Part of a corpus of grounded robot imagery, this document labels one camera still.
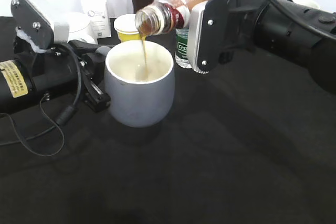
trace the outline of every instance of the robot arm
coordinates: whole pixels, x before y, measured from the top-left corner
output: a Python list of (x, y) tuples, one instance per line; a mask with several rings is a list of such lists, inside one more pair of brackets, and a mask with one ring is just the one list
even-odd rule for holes
[(187, 56), (193, 69), (207, 73), (230, 62), (235, 50), (258, 47), (307, 68), (319, 86), (336, 94), (336, 15), (278, 2), (324, 36), (304, 29), (268, 0), (210, 0), (192, 10)]

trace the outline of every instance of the gray mug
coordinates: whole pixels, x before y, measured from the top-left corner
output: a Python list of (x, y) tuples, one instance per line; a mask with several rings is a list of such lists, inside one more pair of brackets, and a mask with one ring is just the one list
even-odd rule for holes
[(106, 57), (105, 91), (111, 97), (110, 114), (130, 127), (160, 122), (172, 107), (175, 92), (174, 61), (167, 49), (145, 41), (148, 76), (139, 40), (113, 47)]

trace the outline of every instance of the water bottle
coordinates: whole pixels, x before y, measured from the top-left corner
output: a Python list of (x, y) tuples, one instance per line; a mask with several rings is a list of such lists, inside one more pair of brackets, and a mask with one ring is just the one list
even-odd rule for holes
[(175, 60), (181, 68), (191, 68), (187, 58), (189, 28), (176, 29)]

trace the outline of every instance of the brown liquid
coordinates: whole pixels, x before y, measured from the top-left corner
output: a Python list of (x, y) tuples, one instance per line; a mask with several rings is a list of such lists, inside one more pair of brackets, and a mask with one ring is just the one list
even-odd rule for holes
[(146, 53), (146, 47), (145, 47), (145, 39), (146, 37), (143, 34), (140, 34), (140, 40), (143, 50), (143, 58), (145, 61), (145, 73), (144, 73), (144, 81), (148, 80), (148, 65), (147, 65), (147, 53)]

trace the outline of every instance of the bottle label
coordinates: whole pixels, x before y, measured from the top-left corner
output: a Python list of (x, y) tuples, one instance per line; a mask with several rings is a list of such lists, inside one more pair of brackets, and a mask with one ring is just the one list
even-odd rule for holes
[(172, 15), (172, 27), (177, 28), (177, 29), (181, 29), (185, 27), (185, 22), (184, 22), (184, 17), (181, 14), (179, 9), (175, 9), (170, 3), (165, 2), (165, 1), (159, 1), (161, 3), (163, 3), (168, 10), (171, 12)]
[(179, 35), (176, 35), (176, 56), (181, 59), (187, 60), (187, 48), (188, 48), (188, 39), (182, 38)]

